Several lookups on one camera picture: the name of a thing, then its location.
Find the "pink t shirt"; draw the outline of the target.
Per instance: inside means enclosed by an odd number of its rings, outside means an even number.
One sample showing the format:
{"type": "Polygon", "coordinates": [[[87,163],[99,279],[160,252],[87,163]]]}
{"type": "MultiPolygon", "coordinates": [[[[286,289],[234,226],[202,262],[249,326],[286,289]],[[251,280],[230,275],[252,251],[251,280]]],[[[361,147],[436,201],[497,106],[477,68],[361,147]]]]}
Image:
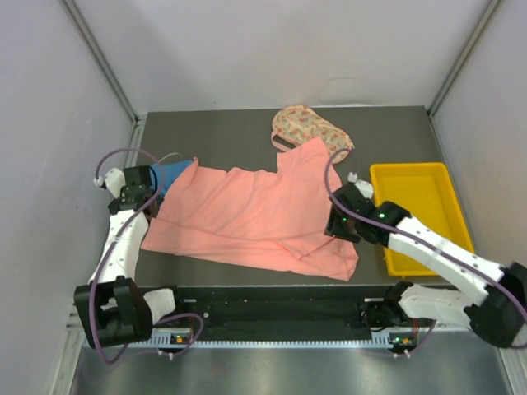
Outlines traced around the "pink t shirt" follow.
{"type": "Polygon", "coordinates": [[[277,172],[208,168],[193,160],[175,179],[142,249],[348,281],[352,243],[324,233],[340,178],[316,138],[277,154],[277,172]]]}

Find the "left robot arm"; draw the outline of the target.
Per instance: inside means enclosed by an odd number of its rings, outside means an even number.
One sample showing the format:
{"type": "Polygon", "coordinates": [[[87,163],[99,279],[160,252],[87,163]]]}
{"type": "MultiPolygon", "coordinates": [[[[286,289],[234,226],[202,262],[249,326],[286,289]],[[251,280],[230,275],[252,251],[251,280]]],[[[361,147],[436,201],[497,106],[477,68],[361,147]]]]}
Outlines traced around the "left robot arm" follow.
{"type": "Polygon", "coordinates": [[[159,186],[148,165],[109,170],[99,182],[114,199],[108,209],[110,229],[97,269],[86,285],[74,291],[74,304],[90,347],[146,341],[153,326],[164,321],[178,326],[186,319],[186,306],[171,289],[142,293],[134,277],[139,250],[156,216],[160,198],[144,204],[159,186]]]}

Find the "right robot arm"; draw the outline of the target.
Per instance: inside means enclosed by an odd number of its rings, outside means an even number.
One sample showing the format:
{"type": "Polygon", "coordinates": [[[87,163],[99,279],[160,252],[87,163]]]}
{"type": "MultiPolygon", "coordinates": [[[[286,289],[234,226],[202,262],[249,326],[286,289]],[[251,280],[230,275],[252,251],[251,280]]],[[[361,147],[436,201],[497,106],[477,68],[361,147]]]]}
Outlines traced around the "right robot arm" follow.
{"type": "Polygon", "coordinates": [[[487,344],[521,350],[526,327],[526,268],[487,260],[449,241],[394,202],[376,205],[366,182],[328,191],[331,209],[325,232],[353,243],[362,240],[401,253],[451,284],[437,289],[401,281],[389,288],[383,312],[389,323],[411,318],[457,324],[487,344]]]}

